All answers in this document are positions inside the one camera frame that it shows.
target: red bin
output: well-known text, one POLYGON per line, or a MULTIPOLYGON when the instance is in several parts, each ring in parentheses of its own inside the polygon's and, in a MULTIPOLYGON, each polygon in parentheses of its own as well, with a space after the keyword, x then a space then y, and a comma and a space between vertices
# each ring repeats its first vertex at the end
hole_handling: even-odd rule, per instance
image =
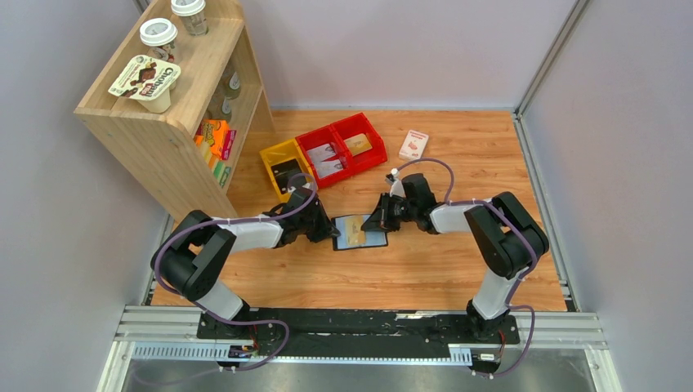
POLYGON ((387 161, 385 143, 383 143, 382 138, 363 113, 344 118, 326 127, 297 136, 296 142, 301 148, 306 161, 311 165, 311 170, 315 173, 315 181, 319 187, 330 186, 387 161), (347 148, 344 140, 360 133, 366 135, 371 144, 371 149, 361 154, 351 155, 351 151, 347 148), (338 159, 342 163, 343 169, 329 176, 319 178, 315 164, 311 161, 307 151, 325 144, 332 146, 337 155, 334 158, 328 159, 328 161, 338 159))

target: cup lid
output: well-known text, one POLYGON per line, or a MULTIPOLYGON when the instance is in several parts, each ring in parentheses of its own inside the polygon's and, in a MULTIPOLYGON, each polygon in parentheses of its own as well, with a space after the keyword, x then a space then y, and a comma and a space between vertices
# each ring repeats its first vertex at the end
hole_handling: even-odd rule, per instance
POLYGON ((178 35, 178 29, 170 20, 156 18, 147 20, 140 27, 140 39, 149 47, 160 47, 173 41, 178 35))
POLYGON ((192 16, 204 9, 204 0, 171 0, 171 10, 178 16, 192 16))

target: gray wall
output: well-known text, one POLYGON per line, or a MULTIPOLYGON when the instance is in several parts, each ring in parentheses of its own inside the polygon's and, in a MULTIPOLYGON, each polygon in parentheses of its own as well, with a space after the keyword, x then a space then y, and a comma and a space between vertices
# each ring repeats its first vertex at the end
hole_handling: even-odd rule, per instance
POLYGON ((144 287, 163 210, 72 114, 136 18, 129 0, 0 13, 0 390, 94 390, 144 287))
POLYGON ((273 105, 513 107, 574 0, 240 0, 273 105))
POLYGON ((624 390, 690 390, 693 2, 594 0, 527 126, 624 390))

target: orange snack box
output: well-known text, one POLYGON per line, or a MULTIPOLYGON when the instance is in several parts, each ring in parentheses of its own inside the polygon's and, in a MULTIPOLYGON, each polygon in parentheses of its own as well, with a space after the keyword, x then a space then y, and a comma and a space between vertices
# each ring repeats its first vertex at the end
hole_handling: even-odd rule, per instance
POLYGON ((224 120, 204 119, 199 124, 195 133, 194 142, 197 146, 202 143, 209 145, 212 155, 226 160, 231 153, 236 131, 229 129, 229 124, 224 120))

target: small white box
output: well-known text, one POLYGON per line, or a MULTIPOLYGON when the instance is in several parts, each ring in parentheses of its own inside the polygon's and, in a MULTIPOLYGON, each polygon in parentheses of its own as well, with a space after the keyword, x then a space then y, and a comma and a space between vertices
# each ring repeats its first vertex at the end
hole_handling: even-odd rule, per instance
POLYGON ((405 138, 404 144, 400 149, 400 158, 405 161, 413 161, 414 159, 419 159, 423 156, 423 149, 426 148, 426 143, 428 142, 428 135, 410 129, 405 138))

